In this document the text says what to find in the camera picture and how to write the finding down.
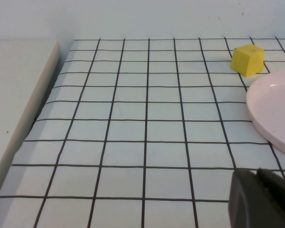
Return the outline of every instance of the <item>white wall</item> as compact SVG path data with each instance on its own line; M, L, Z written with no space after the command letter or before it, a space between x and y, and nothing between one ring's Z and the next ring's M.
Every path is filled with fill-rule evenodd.
M75 38L222 36L285 38L285 0L0 0L0 39L53 38L63 58Z

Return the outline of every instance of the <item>yellow block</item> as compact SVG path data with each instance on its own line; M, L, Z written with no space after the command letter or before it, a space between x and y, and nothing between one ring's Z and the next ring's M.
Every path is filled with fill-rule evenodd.
M264 50L248 44L242 47L236 47L233 50L231 68L247 77L259 73L263 70Z

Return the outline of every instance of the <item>white table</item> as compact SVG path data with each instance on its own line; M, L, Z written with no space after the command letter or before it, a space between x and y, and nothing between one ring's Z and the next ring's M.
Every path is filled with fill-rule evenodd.
M266 67L245 78L231 55L252 41ZM235 168L285 177L246 105L285 70L280 42L74 41L0 190L0 228L228 228Z

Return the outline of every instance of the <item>pink plate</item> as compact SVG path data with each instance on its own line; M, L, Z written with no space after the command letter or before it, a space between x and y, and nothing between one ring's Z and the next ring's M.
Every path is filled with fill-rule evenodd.
M285 153L285 72L255 81L248 89L247 105L257 130Z

